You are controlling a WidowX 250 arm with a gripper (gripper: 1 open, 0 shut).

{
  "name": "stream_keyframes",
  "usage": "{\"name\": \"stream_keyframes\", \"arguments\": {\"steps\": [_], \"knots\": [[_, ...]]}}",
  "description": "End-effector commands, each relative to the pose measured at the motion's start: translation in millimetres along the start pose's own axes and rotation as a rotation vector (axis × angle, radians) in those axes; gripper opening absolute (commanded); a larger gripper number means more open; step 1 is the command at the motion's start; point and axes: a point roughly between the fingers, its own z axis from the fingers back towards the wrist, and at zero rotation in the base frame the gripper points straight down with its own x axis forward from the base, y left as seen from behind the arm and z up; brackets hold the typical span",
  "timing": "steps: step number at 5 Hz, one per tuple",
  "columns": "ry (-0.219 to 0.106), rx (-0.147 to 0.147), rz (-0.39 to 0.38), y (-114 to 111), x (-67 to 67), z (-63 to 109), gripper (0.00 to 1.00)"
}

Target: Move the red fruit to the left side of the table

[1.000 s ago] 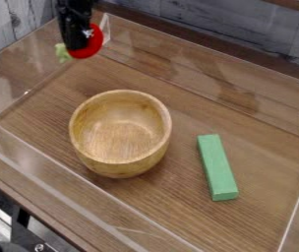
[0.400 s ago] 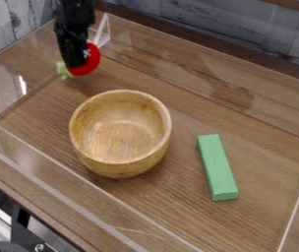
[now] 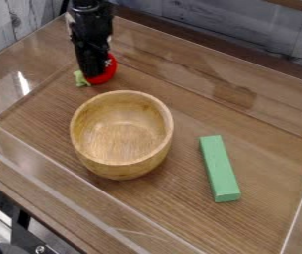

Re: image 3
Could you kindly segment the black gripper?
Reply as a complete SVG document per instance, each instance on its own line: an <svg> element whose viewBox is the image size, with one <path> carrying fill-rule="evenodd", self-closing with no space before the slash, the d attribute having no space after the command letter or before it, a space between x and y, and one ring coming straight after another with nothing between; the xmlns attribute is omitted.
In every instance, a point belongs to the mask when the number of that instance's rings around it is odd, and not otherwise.
<svg viewBox="0 0 302 254"><path fill-rule="evenodd" d="M79 68L86 77L95 78L106 71L110 38L114 32L113 7L71 6L66 18Z"/></svg>

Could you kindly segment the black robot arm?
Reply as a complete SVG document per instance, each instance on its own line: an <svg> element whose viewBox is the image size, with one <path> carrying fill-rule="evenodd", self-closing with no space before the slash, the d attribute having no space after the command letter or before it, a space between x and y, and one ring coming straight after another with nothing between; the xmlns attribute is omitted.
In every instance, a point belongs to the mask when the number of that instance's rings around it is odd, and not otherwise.
<svg viewBox="0 0 302 254"><path fill-rule="evenodd" d="M68 26L75 55L86 77L105 74L113 35L113 5L107 0L72 0Z"/></svg>

